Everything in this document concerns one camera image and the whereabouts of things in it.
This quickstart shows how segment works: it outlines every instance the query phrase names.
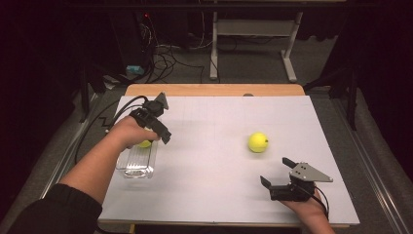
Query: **white tabletop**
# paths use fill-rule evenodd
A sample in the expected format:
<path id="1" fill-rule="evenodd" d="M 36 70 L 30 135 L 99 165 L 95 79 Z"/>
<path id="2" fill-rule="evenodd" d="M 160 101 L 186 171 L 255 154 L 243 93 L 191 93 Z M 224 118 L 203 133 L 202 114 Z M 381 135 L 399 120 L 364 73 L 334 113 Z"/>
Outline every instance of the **white tabletop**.
<path id="1" fill-rule="evenodd" d="M 118 109 L 131 98 L 122 97 Z M 295 226 L 295 214 L 271 201 L 260 182 L 264 176 L 287 185 L 287 157 L 334 179 L 318 183 L 333 225 L 359 223 L 309 97 L 168 97 L 168 103 L 161 119 L 172 136 L 158 143 L 153 176 L 115 172 L 99 221 Z M 247 147 L 254 132 L 269 139 L 264 153 Z"/>

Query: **person's right arm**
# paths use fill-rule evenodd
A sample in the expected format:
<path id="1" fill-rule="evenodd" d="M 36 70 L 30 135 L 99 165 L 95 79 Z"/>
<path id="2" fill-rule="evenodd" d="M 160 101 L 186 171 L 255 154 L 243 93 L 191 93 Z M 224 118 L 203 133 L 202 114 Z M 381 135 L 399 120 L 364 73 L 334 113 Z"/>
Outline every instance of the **person's right arm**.
<path id="1" fill-rule="evenodd" d="M 335 233 L 324 214 L 323 207 L 313 198 L 307 202 L 280 202 L 292 209 L 312 234 Z"/>

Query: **dark sleeve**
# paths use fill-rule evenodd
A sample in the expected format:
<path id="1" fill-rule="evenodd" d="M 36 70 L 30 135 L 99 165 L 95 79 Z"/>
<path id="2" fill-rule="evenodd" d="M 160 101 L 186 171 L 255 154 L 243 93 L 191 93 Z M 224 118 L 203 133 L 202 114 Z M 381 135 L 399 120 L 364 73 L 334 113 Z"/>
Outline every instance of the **dark sleeve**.
<path id="1" fill-rule="evenodd" d="M 101 211 L 88 194 L 58 183 L 44 199 L 24 209 L 8 233 L 93 234 Z"/>

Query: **lime green ball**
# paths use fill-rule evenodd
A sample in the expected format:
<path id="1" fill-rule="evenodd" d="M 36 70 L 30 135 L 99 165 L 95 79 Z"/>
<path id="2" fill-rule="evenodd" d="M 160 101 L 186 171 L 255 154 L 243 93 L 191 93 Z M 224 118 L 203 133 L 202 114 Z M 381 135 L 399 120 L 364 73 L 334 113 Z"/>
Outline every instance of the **lime green ball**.
<path id="1" fill-rule="evenodd" d="M 141 147 L 141 148 L 147 148 L 149 146 L 151 146 L 151 141 L 149 140 L 144 140 L 142 143 L 139 143 L 137 146 Z"/>
<path id="2" fill-rule="evenodd" d="M 262 153 L 267 149 L 268 139 L 263 133 L 257 132 L 249 136 L 248 147 L 252 152 Z"/>

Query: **black fabric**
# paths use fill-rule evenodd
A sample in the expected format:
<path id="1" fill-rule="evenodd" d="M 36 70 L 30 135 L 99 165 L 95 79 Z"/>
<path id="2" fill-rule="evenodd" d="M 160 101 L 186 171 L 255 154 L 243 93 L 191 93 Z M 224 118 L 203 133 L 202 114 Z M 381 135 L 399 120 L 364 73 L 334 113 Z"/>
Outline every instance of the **black fabric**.
<path id="1" fill-rule="evenodd" d="M 101 211 L 101 205 L 88 194 L 56 184 L 44 199 L 21 212 L 8 233 L 93 234 Z"/>

